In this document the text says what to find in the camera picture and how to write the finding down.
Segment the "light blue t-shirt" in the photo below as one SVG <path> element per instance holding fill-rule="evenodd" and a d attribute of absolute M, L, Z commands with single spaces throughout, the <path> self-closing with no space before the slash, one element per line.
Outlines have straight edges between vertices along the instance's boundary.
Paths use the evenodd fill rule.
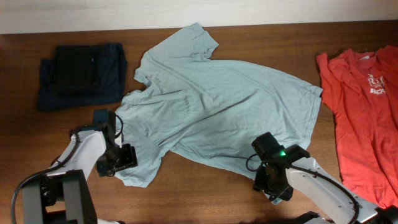
<path fill-rule="evenodd" d="M 126 186 L 147 187 L 167 152 L 253 179 L 258 136 L 309 146 L 322 89 L 262 65 L 213 60 L 217 46 L 192 24 L 143 55 L 134 78 L 146 89 L 128 93 L 116 111 L 138 161 L 116 173 Z"/>

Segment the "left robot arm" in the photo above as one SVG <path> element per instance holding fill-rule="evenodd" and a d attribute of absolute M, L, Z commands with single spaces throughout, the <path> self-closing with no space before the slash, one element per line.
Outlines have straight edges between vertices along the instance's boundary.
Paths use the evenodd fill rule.
<path fill-rule="evenodd" d="M 98 218 L 88 188 L 92 170 L 100 177 L 138 165 L 136 151 L 124 143 L 116 125 L 122 119 L 109 109 L 96 110 L 91 124 L 71 130 L 70 143 L 48 169 L 36 172 L 16 187 L 11 222 L 16 223 L 16 200 L 22 195 L 25 223 L 104 223 Z"/>

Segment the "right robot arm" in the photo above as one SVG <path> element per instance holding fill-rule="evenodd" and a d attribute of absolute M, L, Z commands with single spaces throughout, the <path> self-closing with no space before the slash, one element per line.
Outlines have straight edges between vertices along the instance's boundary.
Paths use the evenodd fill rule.
<path fill-rule="evenodd" d="M 321 168 L 310 153 L 294 144 L 285 148 L 271 133 L 258 136 L 251 144 L 261 160 L 254 190 L 275 200 L 288 201 L 298 190 L 325 212 L 307 212 L 295 219 L 299 223 L 397 223 L 397 207 L 378 207 L 347 189 Z"/>

